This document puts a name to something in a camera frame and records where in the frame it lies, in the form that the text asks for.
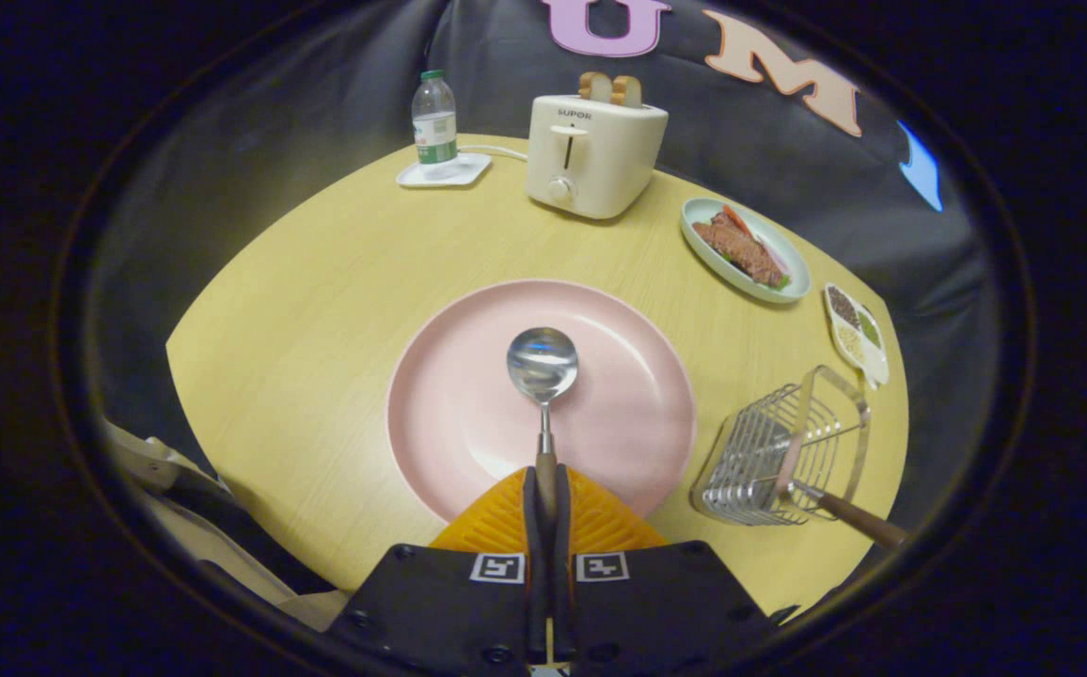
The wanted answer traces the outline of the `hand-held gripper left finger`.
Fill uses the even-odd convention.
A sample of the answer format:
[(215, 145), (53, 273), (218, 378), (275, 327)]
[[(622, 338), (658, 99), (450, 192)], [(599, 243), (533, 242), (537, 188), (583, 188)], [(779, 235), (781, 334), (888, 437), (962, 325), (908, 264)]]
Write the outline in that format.
[(536, 494), (514, 471), (432, 544), (390, 547), (328, 636), (399, 669), (528, 669), (546, 654)]

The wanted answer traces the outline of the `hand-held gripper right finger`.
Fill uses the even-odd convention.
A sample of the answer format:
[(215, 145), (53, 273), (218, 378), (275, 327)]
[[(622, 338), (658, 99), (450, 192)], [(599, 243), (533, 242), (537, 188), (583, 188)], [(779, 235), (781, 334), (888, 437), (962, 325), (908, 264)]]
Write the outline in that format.
[(558, 471), (558, 600), (576, 670), (724, 670), (775, 623), (702, 540), (669, 543), (578, 471)]

